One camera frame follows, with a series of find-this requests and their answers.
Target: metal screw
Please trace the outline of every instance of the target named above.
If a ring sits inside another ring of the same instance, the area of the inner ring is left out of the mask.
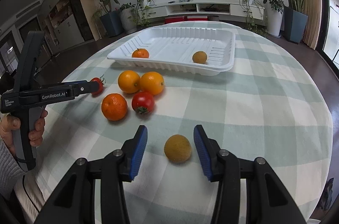
[[[223,157],[228,156],[229,152],[226,149],[220,149],[219,154]]]
[[[262,157],[258,157],[258,158],[257,158],[257,163],[258,163],[259,165],[263,165],[263,164],[266,163],[266,160],[265,160],[264,158],[262,158]]]
[[[122,155],[122,150],[121,149],[116,149],[115,151],[113,151],[113,155],[118,157]]]
[[[84,163],[86,163],[86,159],[85,158],[77,159],[77,165],[82,166]]]

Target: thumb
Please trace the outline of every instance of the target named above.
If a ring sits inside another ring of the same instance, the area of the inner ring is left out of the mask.
[[[0,126],[0,133],[7,134],[12,130],[17,130],[20,128],[20,119],[12,115],[7,115],[2,119]]]

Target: human hand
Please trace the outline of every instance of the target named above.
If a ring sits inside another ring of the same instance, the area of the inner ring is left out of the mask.
[[[28,133],[29,143],[32,147],[37,147],[41,145],[42,134],[45,131],[45,117],[48,112],[43,110],[41,113],[40,119],[38,119],[34,124],[34,129]],[[20,128],[20,119],[12,115],[7,115],[1,119],[0,123],[0,137],[4,141],[6,147],[10,153],[15,156],[15,148],[13,142],[13,130]]]

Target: curtain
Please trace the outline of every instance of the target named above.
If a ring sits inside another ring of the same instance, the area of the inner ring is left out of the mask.
[[[305,0],[304,14],[308,15],[303,41],[315,50],[321,22],[322,0]]]

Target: green and white tablecloth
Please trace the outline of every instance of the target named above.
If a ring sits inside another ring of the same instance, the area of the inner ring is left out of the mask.
[[[149,136],[139,175],[132,183],[124,183],[131,223],[209,223],[217,183],[203,175],[194,146],[193,128],[202,124],[210,138],[237,157],[266,158],[304,217],[309,218],[328,175],[333,134],[331,114],[311,77],[284,49],[237,26],[207,21],[164,26],[234,32],[234,67],[213,77],[157,70],[166,87],[156,99],[155,112],[147,118],[137,116],[128,95],[128,115],[122,121],[108,122],[101,113],[101,101],[109,93],[121,93],[117,79],[128,68],[106,56],[133,35],[94,54],[65,81],[104,75],[104,92],[96,98],[82,95],[47,107],[36,169],[44,197],[49,197],[77,158],[103,158],[143,124]],[[132,69],[140,75],[151,70]],[[191,159],[183,165],[168,162],[163,152],[173,134],[186,136],[193,148]],[[241,206],[240,223],[244,221],[245,208]]]

